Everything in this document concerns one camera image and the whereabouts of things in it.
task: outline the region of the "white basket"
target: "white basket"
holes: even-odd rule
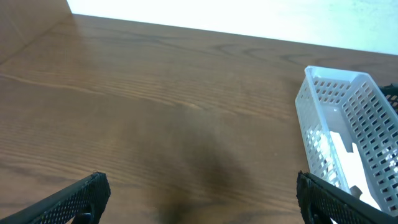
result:
[[[350,193],[330,131],[358,146],[383,212],[398,215],[398,116],[367,73],[309,66],[295,99],[310,172]]]

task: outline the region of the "white wall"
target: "white wall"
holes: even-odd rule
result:
[[[68,0],[75,14],[398,55],[398,0]]]

